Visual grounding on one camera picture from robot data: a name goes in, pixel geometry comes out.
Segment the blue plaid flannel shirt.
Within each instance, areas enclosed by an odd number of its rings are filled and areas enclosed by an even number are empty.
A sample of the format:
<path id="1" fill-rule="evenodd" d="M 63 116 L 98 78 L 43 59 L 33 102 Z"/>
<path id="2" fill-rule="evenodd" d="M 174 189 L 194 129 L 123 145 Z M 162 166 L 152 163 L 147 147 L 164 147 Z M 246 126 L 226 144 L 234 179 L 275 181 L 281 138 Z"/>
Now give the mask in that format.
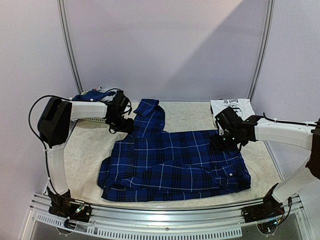
<path id="1" fill-rule="evenodd" d="M 217 130 L 167 132 L 156 99 L 142 99 L 134 129 L 102 161 L 97 185 L 112 202 L 182 201 L 248 190 L 251 176 L 236 149 L 213 151 Z"/>

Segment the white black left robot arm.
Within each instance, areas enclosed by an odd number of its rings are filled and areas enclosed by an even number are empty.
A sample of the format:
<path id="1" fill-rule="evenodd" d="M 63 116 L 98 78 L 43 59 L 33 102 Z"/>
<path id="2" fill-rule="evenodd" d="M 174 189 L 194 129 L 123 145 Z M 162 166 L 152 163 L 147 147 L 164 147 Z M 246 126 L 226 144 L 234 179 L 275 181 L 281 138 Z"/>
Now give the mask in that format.
<path id="1" fill-rule="evenodd" d="M 126 118 L 132 108 L 125 96 L 104 103 L 75 101 L 51 96 L 37 124 L 39 139 L 44 144 L 48 176 L 48 193 L 70 197 L 66 181 L 64 150 L 70 134 L 70 122 L 82 119 L 103 119 L 111 133 L 131 133 L 134 120 Z"/>

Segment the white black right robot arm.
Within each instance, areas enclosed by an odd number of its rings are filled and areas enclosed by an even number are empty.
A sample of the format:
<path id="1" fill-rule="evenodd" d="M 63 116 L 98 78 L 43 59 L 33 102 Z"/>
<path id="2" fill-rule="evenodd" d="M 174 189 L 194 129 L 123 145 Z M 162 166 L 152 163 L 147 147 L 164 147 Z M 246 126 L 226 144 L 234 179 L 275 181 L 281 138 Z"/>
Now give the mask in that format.
<path id="1" fill-rule="evenodd" d="M 215 116 L 220 135 L 215 138 L 223 149 L 248 142 L 264 142 L 281 182 L 271 190 L 271 198 L 259 206 L 262 218 L 278 210 L 278 203 L 298 193 L 320 178 L 320 126 L 315 122 L 292 122 L 252 115 L 246 120 L 220 113 Z"/>

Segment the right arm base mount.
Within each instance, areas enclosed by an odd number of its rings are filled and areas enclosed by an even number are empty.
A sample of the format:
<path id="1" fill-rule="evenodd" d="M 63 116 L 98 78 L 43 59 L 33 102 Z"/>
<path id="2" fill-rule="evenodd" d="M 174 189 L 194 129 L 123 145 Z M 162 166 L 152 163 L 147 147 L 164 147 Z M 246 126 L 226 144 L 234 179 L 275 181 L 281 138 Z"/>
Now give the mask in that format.
<path id="1" fill-rule="evenodd" d="M 275 225 L 280 225 L 283 221 L 287 219 L 291 212 L 291 207 L 293 204 L 292 197 L 287 199 L 288 203 L 288 213 L 285 215 L 285 209 L 282 202 L 277 202 L 273 197 L 272 193 L 278 183 L 276 183 L 264 196 L 261 204 L 246 206 L 241 209 L 241 215 L 244 217 L 245 223 L 251 223 L 256 221 L 261 221 L 268 218 L 273 218 L 276 216 L 281 216 L 280 220 L 276 222 Z"/>

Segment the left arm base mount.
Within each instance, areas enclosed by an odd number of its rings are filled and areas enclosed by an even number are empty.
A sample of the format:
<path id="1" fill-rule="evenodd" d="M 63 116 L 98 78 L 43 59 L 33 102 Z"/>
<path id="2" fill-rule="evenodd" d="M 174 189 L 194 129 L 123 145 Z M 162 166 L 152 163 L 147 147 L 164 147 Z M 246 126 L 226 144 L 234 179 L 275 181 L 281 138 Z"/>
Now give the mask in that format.
<path id="1" fill-rule="evenodd" d="M 51 215 L 88 223 L 92 214 L 92 207 L 88 202 L 71 198 L 70 190 L 59 195 L 47 188 L 48 196 L 51 200 L 48 212 Z"/>

